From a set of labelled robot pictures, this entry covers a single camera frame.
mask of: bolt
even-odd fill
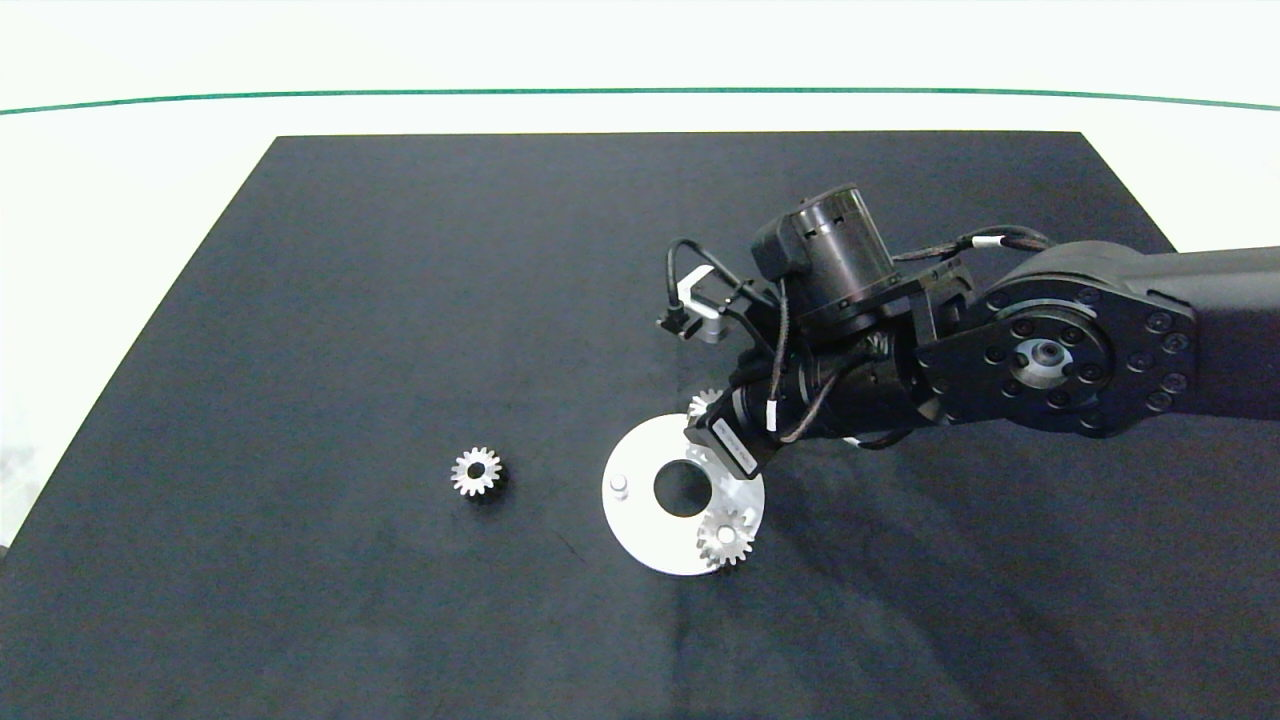
[[[1140,350],[1129,356],[1129,369],[1134,373],[1146,373],[1156,366],[1156,359],[1149,352]]]
[[[1098,300],[1102,300],[1102,293],[1096,287],[1082,287],[1080,292],[1075,293],[1075,299],[1084,305],[1093,305]]]
[[[1147,329],[1153,333],[1167,333],[1174,328],[1174,316],[1164,310],[1147,315]]]
[[[618,500],[627,498],[627,477],[622,473],[617,473],[609,477],[609,489],[613,491],[613,496]]]
[[[1187,375],[1181,373],[1169,373],[1167,375],[1165,375],[1165,379],[1161,380],[1160,387],[1165,392],[1171,392],[1174,395],[1178,395],[1180,392],[1185,392],[1187,386],[1189,384],[1190,382],[1187,379]]]
[[[1167,392],[1156,391],[1147,396],[1147,409],[1152,413],[1164,413],[1174,406],[1174,396]]]
[[[1165,352],[1170,355],[1181,352],[1190,346],[1192,346],[1192,338],[1184,336],[1183,333],[1169,333],[1167,336],[1165,336],[1165,342],[1161,343],[1161,347],[1165,348]]]
[[[1089,363],[1080,368],[1080,379],[1087,383],[1096,383],[1102,379],[1106,373],[1098,365]]]
[[[1062,360],[1066,357],[1066,352],[1062,346],[1047,340],[1032,348],[1032,360],[1036,360],[1041,365],[1053,368],[1061,365]]]

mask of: white background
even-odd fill
[[[0,110],[212,92],[986,87],[1280,105],[1274,3],[5,3]],[[1183,251],[1280,245],[1280,113],[974,95],[161,102],[0,115],[0,543],[271,140],[1082,131]]]

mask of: metal gear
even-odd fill
[[[454,462],[453,489],[463,497],[483,496],[502,480],[502,459],[488,447],[472,447]]]
[[[707,406],[719,400],[724,395],[718,389],[704,389],[689,400],[689,410],[685,413],[690,420],[696,420],[707,414]]]
[[[751,552],[755,530],[737,510],[707,510],[698,527],[698,547],[708,568],[737,565]]]

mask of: center hole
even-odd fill
[[[672,460],[658,470],[653,495],[663,510],[677,518],[691,518],[712,501],[712,480],[689,460]]]

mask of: white disc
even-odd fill
[[[737,510],[753,532],[764,518],[764,475],[754,480],[735,478],[714,452],[689,442],[687,424],[684,414],[640,423],[618,441],[600,480],[604,518],[613,536],[632,557],[671,575],[716,570],[698,548],[698,528],[709,509]],[[658,470],[676,460],[698,465],[712,486],[710,502],[689,518],[663,510],[653,491]]]

